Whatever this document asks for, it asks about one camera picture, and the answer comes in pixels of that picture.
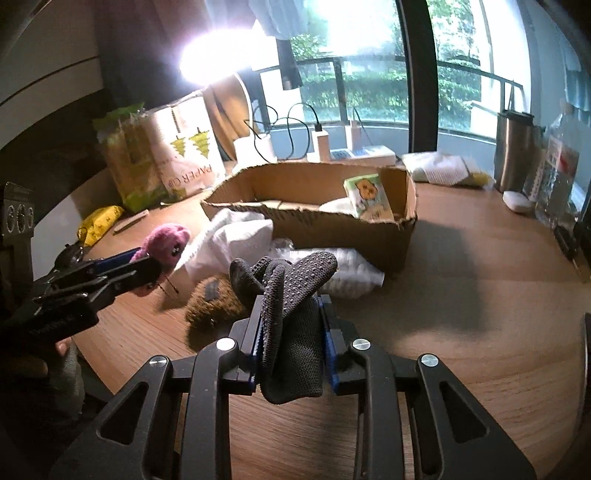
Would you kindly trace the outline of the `person's hand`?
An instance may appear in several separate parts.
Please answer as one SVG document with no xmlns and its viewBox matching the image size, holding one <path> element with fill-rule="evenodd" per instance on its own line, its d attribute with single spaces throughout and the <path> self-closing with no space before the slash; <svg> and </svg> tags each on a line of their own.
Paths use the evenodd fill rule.
<svg viewBox="0 0 591 480">
<path fill-rule="evenodd" d="M 31 358 L 33 372 L 42 379 L 56 411 L 69 419 L 81 414 L 85 398 L 78 350 L 71 337 L 57 342 L 45 358 Z"/>
</svg>

